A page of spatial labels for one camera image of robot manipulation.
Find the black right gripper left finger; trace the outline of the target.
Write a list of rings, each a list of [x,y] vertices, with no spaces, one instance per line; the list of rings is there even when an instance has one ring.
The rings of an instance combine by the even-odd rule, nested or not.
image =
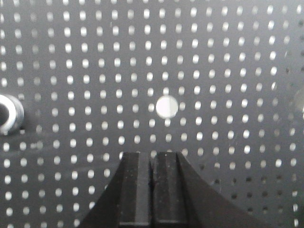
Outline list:
[[[113,178],[81,228],[149,228],[151,166],[147,154],[125,152]]]

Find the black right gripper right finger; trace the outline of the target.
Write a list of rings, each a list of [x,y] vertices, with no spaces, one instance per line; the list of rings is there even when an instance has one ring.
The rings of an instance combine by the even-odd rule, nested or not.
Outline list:
[[[160,152],[153,165],[156,228],[264,228],[210,187],[177,152]]]

